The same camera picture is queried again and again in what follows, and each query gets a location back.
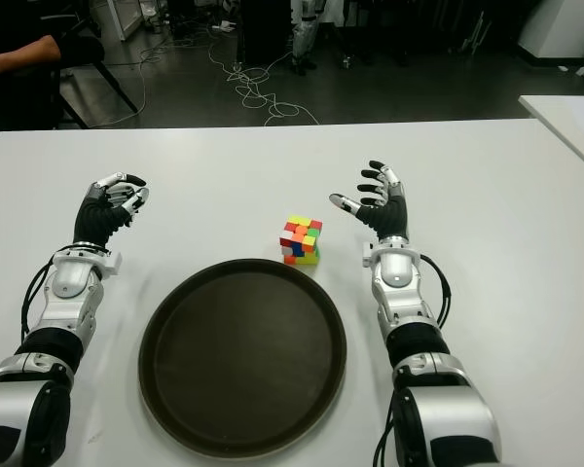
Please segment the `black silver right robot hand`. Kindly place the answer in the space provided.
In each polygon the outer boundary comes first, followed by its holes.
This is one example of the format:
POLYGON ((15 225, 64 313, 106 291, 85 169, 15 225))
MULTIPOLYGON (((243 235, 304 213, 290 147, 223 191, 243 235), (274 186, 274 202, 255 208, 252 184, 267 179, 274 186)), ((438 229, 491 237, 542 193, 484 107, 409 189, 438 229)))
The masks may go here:
POLYGON ((354 200, 341 194, 331 194, 329 200, 373 230, 379 240, 398 236, 409 239, 408 209, 404 186, 396 173, 383 162, 369 161, 361 176, 373 180, 357 186, 369 197, 354 200))

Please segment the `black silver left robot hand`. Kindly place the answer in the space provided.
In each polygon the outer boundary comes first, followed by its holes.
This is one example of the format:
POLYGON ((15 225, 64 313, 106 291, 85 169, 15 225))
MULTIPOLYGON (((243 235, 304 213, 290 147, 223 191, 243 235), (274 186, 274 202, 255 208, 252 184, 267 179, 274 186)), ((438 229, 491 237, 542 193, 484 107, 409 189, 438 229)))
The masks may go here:
POLYGON ((146 185, 141 178, 125 172, 93 182, 80 205, 73 242, 105 250, 110 237, 119 228, 129 227, 146 203, 149 196, 146 185))

